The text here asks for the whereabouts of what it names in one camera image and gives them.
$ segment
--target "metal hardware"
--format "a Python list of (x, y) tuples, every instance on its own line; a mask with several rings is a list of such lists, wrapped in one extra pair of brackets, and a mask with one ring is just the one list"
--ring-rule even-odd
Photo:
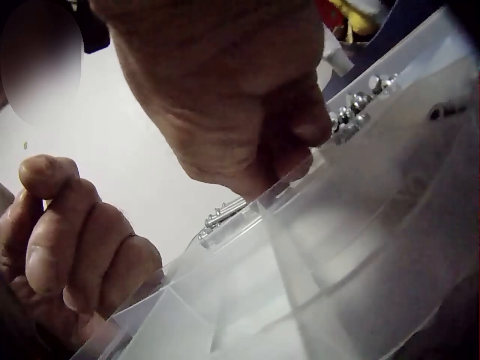
[(427, 118), (432, 121), (441, 120), (462, 113), (465, 110), (467, 110), (467, 106), (464, 104), (456, 104), (453, 102), (438, 103), (428, 112)]
[[(338, 110), (338, 115), (334, 112), (329, 113), (332, 122), (332, 140), (335, 144), (341, 145), (346, 143), (365, 126), (370, 120), (370, 116), (363, 111), (372, 100), (395, 81), (396, 77), (397, 74), (390, 77), (372, 76), (369, 80), (371, 95), (361, 91), (355, 94), (348, 94), (346, 106)], [(205, 239), (214, 232), (216, 228), (220, 227), (246, 206), (247, 202), (240, 197), (229, 203), (223, 203), (220, 208), (216, 208), (215, 213), (210, 214), (205, 220), (205, 227), (197, 234), (201, 245), (208, 248), (209, 244)]]

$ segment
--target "red object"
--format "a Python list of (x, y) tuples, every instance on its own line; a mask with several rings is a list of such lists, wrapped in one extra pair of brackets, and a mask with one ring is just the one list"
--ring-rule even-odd
[(330, 30), (335, 29), (336, 26), (342, 25), (345, 17), (342, 13), (328, 0), (315, 0), (318, 13), (320, 14), (325, 26)]

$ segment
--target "transparent lid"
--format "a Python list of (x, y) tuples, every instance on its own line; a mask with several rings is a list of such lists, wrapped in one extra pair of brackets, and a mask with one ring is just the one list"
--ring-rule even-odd
[(73, 359), (391, 357), (478, 269), (479, 66), (458, 41), (399, 69), (341, 146), (195, 238)]

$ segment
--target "white wall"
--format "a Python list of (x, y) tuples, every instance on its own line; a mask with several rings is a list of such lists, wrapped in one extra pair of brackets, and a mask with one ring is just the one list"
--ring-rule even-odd
[(62, 121), (21, 121), (0, 113), (0, 183), (21, 189), (18, 165), (32, 155), (74, 159), (103, 201), (121, 209), (167, 264), (185, 249), (229, 190), (191, 180), (131, 94), (113, 46), (84, 58), (80, 89)]

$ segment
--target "hand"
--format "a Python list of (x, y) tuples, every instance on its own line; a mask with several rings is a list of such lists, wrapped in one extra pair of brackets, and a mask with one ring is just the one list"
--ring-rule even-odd
[(259, 196), (331, 135), (308, 0), (90, 0), (136, 98), (193, 179)]
[(0, 270), (30, 316), (75, 349), (161, 258), (71, 159), (31, 157), (19, 174), (25, 189), (0, 218)]

